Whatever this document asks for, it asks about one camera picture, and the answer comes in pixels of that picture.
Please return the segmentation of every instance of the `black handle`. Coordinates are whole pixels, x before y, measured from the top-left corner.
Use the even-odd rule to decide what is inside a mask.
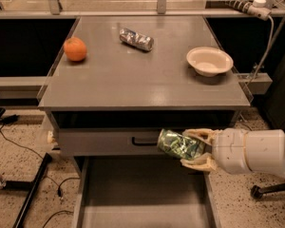
[[[136,142],[135,137],[132,137],[132,144],[135,146],[151,146],[151,145],[157,145],[156,142]]]

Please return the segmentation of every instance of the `metal stand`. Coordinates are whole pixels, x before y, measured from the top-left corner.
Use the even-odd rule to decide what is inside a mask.
[[[259,200],[263,197],[264,194],[269,193],[276,193],[276,192],[282,192],[285,191],[285,183],[273,185],[269,187],[263,187],[260,188],[259,186],[254,185],[251,189],[251,197],[253,197],[255,200]]]
[[[15,221],[13,228],[22,228],[23,222],[25,221],[26,215],[29,211],[29,207],[33,201],[34,195],[38,189],[38,185],[42,179],[42,177],[45,174],[45,171],[47,169],[48,163],[50,163],[52,160],[52,157],[46,153],[39,170],[35,176],[35,179],[33,181],[13,181],[8,180],[7,185],[3,188],[3,190],[21,190],[21,191],[28,191],[27,197],[21,207],[21,210],[19,212],[19,215],[17,217],[17,220]]]

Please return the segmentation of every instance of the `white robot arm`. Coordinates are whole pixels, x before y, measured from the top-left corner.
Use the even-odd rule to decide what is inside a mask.
[[[282,130],[227,128],[212,141],[213,158],[230,174],[270,173],[285,178],[285,134]]]

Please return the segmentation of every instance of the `drawer front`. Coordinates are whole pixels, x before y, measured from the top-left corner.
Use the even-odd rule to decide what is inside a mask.
[[[163,155],[156,146],[160,132],[61,129],[58,143],[64,156]]]

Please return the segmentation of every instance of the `bowl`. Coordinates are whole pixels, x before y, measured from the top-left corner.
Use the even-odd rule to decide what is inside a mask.
[[[205,77],[214,77],[229,71],[233,59],[224,51],[213,47],[196,47],[187,53],[188,63],[196,72]]]

